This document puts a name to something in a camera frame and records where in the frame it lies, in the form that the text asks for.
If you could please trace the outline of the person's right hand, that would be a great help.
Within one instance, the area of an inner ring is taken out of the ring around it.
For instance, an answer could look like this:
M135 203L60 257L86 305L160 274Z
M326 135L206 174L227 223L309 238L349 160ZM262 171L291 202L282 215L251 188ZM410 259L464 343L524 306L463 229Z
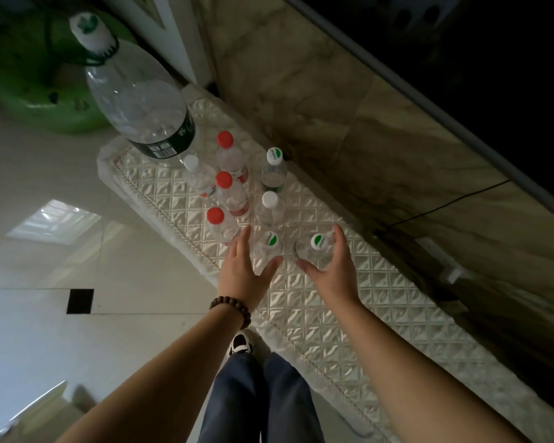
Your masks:
M323 271L325 278L321 282L313 282L321 299L333 313L337 314L345 306L360 303L357 275L347 238L340 225L332 225L334 232L334 251L332 261Z

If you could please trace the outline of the person's left hand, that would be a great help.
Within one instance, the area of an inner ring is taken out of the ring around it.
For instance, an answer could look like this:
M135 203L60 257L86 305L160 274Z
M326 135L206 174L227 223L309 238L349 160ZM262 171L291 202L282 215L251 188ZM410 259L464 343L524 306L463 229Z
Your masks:
M260 304L269 286L258 283L251 264L251 225L245 226L229 244L219 273L218 296L235 298L250 313Z

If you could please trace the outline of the small bottle green white cap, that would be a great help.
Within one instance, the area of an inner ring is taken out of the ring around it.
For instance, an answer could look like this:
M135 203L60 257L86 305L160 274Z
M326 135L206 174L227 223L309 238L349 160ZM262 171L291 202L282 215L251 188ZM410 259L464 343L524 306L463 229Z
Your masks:
M266 265L275 257L283 256L283 240L274 229L259 229L253 236L251 248L252 267L260 275Z
M332 261L334 232L305 233L293 245L296 259L312 263L319 270L325 270Z
M287 180L288 167L280 148L272 147L266 153L267 163L260 173L263 192L280 193Z

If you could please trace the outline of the person's left forearm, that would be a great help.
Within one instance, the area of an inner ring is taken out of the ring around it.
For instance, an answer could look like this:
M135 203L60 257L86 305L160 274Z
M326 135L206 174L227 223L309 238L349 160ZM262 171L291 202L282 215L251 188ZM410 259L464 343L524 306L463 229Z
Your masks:
M214 306L57 443L186 443L231 342L250 314Z

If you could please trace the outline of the person's right forearm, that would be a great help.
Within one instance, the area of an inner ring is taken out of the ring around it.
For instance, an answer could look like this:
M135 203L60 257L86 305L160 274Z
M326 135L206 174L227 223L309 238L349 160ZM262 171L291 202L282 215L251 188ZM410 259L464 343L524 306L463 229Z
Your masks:
M402 443L530 443L357 297L321 294L344 330Z

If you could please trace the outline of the white quilted cloth cover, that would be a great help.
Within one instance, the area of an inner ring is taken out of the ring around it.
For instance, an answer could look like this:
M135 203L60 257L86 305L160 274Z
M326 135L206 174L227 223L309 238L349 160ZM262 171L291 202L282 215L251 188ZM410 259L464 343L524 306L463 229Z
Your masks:
M206 206L172 170L142 156L119 136L97 157L98 175L168 243L217 286L226 246L205 226ZM355 352L314 284L295 264L297 239L343 228L364 305L535 443L554 443L554 409L521 382L397 267L319 199L289 164L278 231L285 260L252 318L268 347L294 366L350 427L374 443L400 443Z

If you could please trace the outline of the small bottle red cap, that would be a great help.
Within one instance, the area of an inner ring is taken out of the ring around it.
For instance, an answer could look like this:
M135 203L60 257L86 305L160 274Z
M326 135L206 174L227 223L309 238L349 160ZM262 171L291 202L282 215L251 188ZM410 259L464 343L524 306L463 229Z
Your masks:
M222 171L229 172L231 176L246 184L249 178L249 170L246 165L244 152L236 143L233 135L224 130L218 133L216 160Z
M250 202L244 185L229 172L220 171L215 176L220 202L234 217L242 217L249 211Z
M229 245L240 233L241 228L235 218L220 207L209 208L205 219L208 234L223 245Z

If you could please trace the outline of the black and white shoe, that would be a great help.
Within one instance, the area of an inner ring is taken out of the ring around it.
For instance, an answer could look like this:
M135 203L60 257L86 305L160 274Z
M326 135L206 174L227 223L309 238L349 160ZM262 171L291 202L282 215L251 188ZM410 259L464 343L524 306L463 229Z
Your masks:
M234 354L253 354L255 345L246 329L240 330L231 340L228 357Z

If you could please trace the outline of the blue trousers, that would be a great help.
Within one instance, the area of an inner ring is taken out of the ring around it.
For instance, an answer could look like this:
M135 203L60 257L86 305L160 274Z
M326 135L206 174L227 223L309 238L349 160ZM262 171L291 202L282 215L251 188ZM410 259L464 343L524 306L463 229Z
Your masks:
M300 373L272 353L231 355L215 377L198 443L325 443Z

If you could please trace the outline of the large clear water bottle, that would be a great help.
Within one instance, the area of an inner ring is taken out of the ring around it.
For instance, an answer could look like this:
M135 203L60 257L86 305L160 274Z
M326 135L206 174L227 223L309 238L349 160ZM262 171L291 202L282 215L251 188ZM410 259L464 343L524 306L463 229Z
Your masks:
M192 115L170 73L139 45L118 38L92 12L69 18L86 50L87 85L110 124L147 158L183 165L199 150Z

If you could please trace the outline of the black television screen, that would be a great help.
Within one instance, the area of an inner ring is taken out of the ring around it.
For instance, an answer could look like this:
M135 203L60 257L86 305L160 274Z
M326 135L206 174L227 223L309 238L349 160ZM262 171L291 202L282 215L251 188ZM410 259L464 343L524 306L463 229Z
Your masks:
M554 0L283 0L554 215Z

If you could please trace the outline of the green plastic floor fan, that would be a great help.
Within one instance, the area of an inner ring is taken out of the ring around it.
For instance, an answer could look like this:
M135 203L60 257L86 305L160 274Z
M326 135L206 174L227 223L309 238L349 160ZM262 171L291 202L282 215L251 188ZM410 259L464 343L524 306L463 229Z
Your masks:
M0 104L18 120L58 133L109 126L87 86L86 50L70 11L34 9L0 27Z

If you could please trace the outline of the white door frame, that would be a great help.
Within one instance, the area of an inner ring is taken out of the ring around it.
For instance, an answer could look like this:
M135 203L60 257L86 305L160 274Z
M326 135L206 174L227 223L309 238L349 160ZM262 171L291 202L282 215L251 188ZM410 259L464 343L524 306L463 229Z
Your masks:
M190 82L214 83L191 0L103 0Z

